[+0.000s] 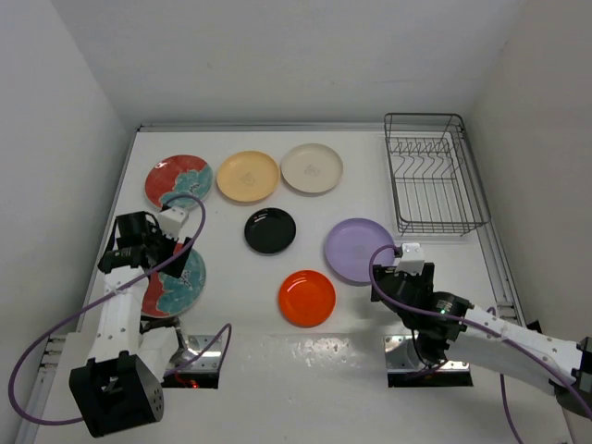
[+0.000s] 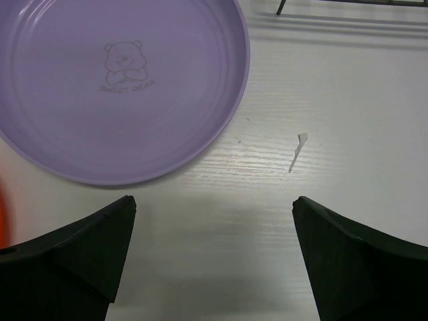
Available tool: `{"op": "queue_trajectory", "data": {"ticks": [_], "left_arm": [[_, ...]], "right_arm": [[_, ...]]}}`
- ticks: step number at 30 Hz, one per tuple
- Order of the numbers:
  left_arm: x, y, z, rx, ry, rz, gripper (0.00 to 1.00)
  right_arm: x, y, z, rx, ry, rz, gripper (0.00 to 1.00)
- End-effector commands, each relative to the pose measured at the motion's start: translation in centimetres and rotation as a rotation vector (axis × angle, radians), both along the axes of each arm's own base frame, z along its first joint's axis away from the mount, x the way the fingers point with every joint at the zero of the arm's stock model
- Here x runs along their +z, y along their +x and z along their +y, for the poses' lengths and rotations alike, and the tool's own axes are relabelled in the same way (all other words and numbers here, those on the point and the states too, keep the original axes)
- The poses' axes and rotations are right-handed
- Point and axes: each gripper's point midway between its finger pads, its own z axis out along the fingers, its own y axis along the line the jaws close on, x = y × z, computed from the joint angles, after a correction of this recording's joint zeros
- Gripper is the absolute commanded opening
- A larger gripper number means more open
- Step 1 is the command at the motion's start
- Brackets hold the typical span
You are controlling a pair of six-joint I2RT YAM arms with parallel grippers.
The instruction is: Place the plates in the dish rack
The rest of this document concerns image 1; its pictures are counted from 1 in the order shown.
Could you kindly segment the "red teal floral plate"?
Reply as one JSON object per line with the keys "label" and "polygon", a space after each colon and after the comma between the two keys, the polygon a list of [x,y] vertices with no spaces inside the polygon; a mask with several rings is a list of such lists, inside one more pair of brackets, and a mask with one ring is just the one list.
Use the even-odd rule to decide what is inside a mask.
{"label": "red teal floral plate", "polygon": [[142,314],[157,319],[183,314],[198,300],[205,280],[204,259],[192,249],[181,277],[171,277],[164,272],[152,273],[142,301]]}
{"label": "red teal floral plate", "polygon": [[212,189],[214,171],[199,156],[177,154],[158,162],[148,173],[144,193],[148,201],[161,208],[170,198],[190,194],[203,201]]}

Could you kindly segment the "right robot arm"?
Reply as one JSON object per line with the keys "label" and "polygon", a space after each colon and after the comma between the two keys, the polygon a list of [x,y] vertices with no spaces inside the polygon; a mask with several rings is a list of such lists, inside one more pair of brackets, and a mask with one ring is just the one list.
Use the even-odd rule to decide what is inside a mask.
{"label": "right robot arm", "polygon": [[369,268],[374,302],[382,302],[410,330],[414,357],[459,361],[523,381],[552,395],[565,410],[591,415],[591,339],[557,339],[489,313],[433,285],[434,266],[419,275],[394,266]]}

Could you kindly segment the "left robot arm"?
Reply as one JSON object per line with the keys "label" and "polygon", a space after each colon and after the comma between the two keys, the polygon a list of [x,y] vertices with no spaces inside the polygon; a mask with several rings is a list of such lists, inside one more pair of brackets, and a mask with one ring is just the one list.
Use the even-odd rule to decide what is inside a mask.
{"label": "left robot arm", "polygon": [[164,415],[161,383],[179,348],[173,327],[141,330],[142,303],[154,267],[178,278],[190,255],[179,240],[189,214],[165,205],[157,216],[118,216],[98,268],[106,301],[85,365],[71,370],[69,388],[94,438],[145,426]]}

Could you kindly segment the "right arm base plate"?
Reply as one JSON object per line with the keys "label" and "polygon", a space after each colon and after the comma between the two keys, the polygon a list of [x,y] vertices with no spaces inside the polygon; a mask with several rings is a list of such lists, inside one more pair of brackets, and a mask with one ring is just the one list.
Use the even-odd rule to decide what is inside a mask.
{"label": "right arm base plate", "polygon": [[392,389],[471,387],[470,365],[456,361],[426,364],[414,347],[413,334],[383,338],[388,386]]}

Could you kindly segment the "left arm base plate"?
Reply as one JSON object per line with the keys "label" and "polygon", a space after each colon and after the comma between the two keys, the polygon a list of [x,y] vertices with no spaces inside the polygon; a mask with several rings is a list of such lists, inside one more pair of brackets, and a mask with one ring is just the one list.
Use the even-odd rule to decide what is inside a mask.
{"label": "left arm base plate", "polygon": [[[166,370],[176,368],[197,356],[212,342],[213,336],[189,335],[184,345],[172,356]],[[165,389],[218,389],[222,340],[217,339],[203,356],[161,383]]]}

